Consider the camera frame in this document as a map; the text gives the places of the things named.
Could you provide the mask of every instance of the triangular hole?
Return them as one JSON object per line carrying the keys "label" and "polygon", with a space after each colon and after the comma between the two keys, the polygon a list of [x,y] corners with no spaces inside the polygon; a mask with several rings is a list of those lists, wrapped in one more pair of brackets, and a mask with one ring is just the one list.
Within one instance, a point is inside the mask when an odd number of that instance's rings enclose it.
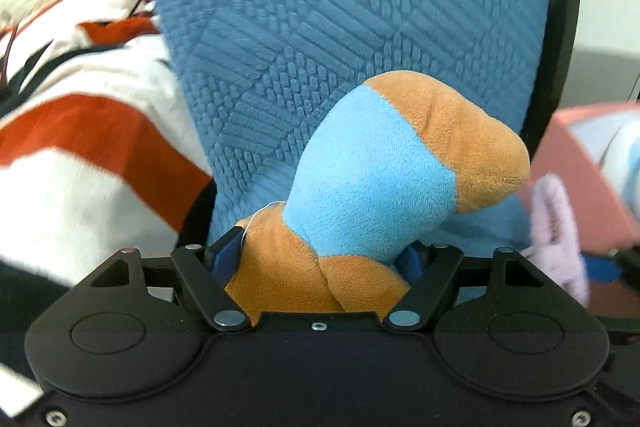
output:
{"label": "triangular hole", "polygon": [[543,286],[542,282],[536,279],[529,270],[513,259],[508,260],[504,267],[504,283],[507,286],[521,286],[529,288],[542,288]]}
{"label": "triangular hole", "polygon": [[102,272],[91,283],[94,288],[108,288],[112,286],[126,286],[129,284],[129,265],[124,259],[118,259]]}

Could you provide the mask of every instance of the metal screw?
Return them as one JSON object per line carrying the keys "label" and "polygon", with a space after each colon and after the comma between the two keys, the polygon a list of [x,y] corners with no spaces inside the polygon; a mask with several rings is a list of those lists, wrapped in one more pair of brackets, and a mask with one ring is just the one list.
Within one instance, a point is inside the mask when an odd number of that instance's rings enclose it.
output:
{"label": "metal screw", "polygon": [[235,328],[242,324],[245,318],[246,317],[242,312],[236,310],[224,310],[216,313],[213,317],[213,321],[223,328]]}
{"label": "metal screw", "polygon": [[66,416],[60,411],[49,411],[44,419],[51,427],[64,427],[66,425]]}
{"label": "metal screw", "polygon": [[588,411],[578,411],[571,418],[571,427],[587,427],[591,423],[591,414]]}
{"label": "metal screw", "polygon": [[420,322],[420,315],[409,310],[398,310],[389,315],[389,322],[399,328],[408,328]]}

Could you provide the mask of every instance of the pink plush toy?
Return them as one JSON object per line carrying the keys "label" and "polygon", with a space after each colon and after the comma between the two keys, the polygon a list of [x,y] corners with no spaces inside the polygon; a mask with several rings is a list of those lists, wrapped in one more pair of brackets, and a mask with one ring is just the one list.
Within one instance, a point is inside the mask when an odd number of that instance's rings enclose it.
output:
{"label": "pink plush toy", "polygon": [[580,254],[574,211],[556,174],[531,191],[531,242],[522,254],[583,306],[589,303],[586,264]]}

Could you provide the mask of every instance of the pink container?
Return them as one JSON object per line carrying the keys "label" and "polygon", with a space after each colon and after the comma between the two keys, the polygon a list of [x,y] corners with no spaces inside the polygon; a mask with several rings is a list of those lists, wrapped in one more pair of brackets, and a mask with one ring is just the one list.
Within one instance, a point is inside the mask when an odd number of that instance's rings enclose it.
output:
{"label": "pink container", "polygon": [[529,208],[534,182],[549,172],[557,174],[574,208],[582,251],[604,254],[614,248],[640,244],[640,223],[600,175],[600,166],[571,126],[613,112],[638,109],[639,104],[601,103],[558,110],[531,162],[530,176],[519,192],[522,203]]}

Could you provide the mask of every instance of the orange and blue plush toy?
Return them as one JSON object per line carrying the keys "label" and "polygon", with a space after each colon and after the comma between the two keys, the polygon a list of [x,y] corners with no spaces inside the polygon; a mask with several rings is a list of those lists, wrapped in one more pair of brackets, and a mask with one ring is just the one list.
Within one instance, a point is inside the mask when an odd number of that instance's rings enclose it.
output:
{"label": "orange and blue plush toy", "polygon": [[374,76],[311,137],[289,200],[240,221],[226,290],[253,322],[262,311],[382,317],[409,288],[394,269],[407,245],[528,173],[520,138],[455,90],[413,71]]}

